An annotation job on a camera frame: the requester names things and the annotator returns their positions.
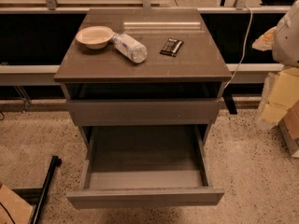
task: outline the black pole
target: black pole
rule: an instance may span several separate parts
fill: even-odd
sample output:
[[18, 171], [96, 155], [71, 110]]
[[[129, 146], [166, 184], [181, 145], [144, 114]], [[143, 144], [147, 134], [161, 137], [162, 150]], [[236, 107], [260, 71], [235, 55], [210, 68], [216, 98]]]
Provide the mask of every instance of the black pole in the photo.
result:
[[42, 209], [43, 209], [44, 202], [47, 198], [48, 190], [49, 190], [49, 187], [50, 187], [50, 181], [53, 178], [55, 168], [59, 167], [61, 164], [62, 164], [62, 160], [59, 159], [58, 156], [53, 156], [52, 157], [52, 160], [50, 162], [50, 167], [49, 167], [49, 170], [47, 172], [47, 176], [46, 176], [43, 188], [41, 190], [41, 194], [39, 196], [38, 203], [36, 205], [34, 214], [31, 218], [30, 224], [37, 224], [38, 223], [38, 220], [40, 218], [40, 214], [41, 214]]

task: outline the floor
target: floor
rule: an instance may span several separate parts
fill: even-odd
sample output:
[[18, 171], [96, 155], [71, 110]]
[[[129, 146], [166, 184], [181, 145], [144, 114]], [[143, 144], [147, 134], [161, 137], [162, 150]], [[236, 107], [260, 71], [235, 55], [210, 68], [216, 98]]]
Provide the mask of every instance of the floor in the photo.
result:
[[217, 206], [77, 210], [66, 199], [78, 189], [86, 147], [61, 105], [0, 104], [0, 179], [9, 187], [43, 184], [52, 155], [56, 170], [40, 223], [299, 223], [299, 159], [290, 157], [278, 127], [258, 130], [256, 105], [222, 109], [205, 146], [214, 187], [225, 194]]

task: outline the open drawer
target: open drawer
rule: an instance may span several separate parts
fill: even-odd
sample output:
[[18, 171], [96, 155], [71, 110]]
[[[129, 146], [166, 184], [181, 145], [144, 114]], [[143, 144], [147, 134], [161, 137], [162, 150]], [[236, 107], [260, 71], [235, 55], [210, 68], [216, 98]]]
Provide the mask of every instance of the open drawer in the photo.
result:
[[93, 127], [76, 208], [216, 205], [199, 127]]
[[214, 122], [218, 99], [67, 101], [77, 126], [194, 124]]

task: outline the white bowl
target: white bowl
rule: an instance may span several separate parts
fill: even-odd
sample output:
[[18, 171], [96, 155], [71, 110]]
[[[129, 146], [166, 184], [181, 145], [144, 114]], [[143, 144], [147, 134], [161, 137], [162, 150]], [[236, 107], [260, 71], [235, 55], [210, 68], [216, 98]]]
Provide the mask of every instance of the white bowl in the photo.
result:
[[89, 49], [102, 49], [113, 35], [114, 32], [106, 26], [91, 26], [80, 30], [76, 34], [76, 40]]

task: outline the black cable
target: black cable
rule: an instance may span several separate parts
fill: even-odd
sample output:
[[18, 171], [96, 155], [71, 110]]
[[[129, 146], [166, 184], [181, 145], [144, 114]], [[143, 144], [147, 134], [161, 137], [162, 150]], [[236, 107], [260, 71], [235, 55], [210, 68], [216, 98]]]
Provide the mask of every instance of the black cable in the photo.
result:
[[3, 207], [3, 209], [7, 212], [9, 218], [11, 219], [13, 224], [16, 224], [16, 222], [13, 220], [13, 218], [11, 217], [10, 213], [8, 212], [8, 210], [0, 203], [0, 205]]
[[2, 111], [0, 111], [0, 114], [2, 115], [2, 118], [0, 118], [0, 121], [2, 121], [4, 119], [4, 114], [2, 113]]

